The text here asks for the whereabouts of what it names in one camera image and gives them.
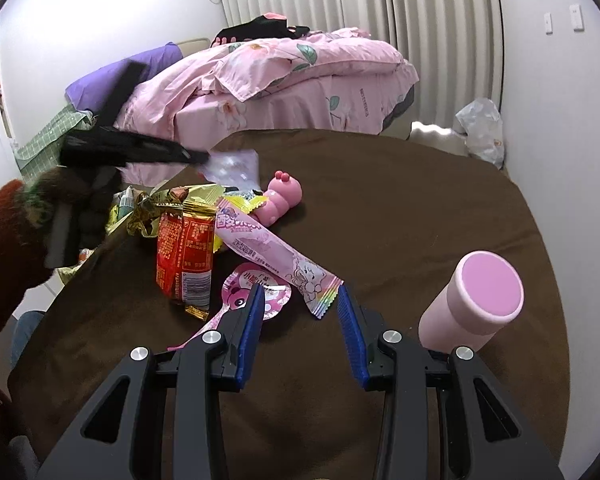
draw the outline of silver bolt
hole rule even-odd
[[[213,343],[217,343],[220,341],[222,334],[218,332],[218,330],[209,330],[209,332],[205,332],[202,335],[202,341],[205,343],[212,345]]]
[[[149,355],[149,351],[144,346],[139,346],[131,351],[131,358],[134,361],[142,361]]]
[[[456,355],[463,361],[470,361],[474,358],[474,351],[467,346],[459,346],[456,349]]]
[[[387,330],[382,334],[382,339],[388,343],[399,343],[402,341],[402,334],[397,330]]]

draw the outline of person's arm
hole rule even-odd
[[[113,194],[120,190],[120,174],[97,192],[69,168],[43,173],[32,186],[13,180],[0,190],[0,331],[28,288],[51,277],[45,269],[44,238],[54,204],[80,203],[80,244],[94,249],[105,237]]]

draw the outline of person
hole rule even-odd
[[[120,173],[97,192],[70,168],[43,173],[30,186],[13,180],[0,190],[0,332],[22,301],[25,292],[46,282],[45,239],[54,216],[54,204],[79,205],[80,246],[95,248],[105,237],[105,225],[114,193],[120,190]],[[16,326],[11,363],[15,365],[41,312],[27,314]],[[0,390],[0,479],[35,477],[37,459],[25,428],[14,416],[10,400]]]

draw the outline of table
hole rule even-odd
[[[218,146],[243,148],[260,153],[264,185],[283,170],[303,186],[301,205],[272,230],[410,336],[464,254],[484,249],[509,260],[525,306],[480,355],[559,458],[570,391],[564,316],[515,184],[485,162],[388,137],[241,132]],[[188,168],[171,185],[198,182]],[[240,262],[231,251],[216,255],[212,310]],[[155,241],[118,230],[50,307],[9,380],[41,459],[132,348],[163,351],[202,325],[170,306],[154,279]],[[264,324],[251,381],[241,394],[221,394],[232,480],[372,477],[382,394],[357,386],[337,318],[332,308],[315,319],[294,291]]]

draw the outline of pink floral blanket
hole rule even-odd
[[[378,134],[417,81],[397,50],[356,28],[219,45],[138,85],[116,126],[204,150],[245,129]],[[179,170],[133,164],[124,177],[154,186]]]

